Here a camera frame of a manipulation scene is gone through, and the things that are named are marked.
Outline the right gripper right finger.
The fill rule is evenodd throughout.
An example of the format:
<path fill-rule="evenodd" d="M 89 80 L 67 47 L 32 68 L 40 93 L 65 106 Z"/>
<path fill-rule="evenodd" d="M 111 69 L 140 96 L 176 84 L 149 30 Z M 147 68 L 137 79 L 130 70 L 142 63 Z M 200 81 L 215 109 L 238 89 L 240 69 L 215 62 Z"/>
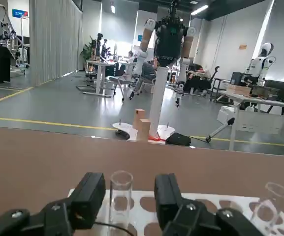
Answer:
<path fill-rule="evenodd" d="M 155 177 L 156 213 L 163 236 L 261 236 L 238 210 L 211 213 L 203 202 L 182 197 L 176 176 Z"/>

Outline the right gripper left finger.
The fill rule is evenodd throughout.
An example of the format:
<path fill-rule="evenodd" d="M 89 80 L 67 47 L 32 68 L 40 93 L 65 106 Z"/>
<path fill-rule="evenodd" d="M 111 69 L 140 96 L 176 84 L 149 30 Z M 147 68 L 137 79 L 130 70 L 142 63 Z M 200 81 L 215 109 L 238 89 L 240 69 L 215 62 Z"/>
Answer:
<path fill-rule="evenodd" d="M 66 198 L 30 214 L 18 208 L 0 215 L 0 236 L 71 236 L 93 227 L 106 192 L 102 173 L 86 173 Z"/>

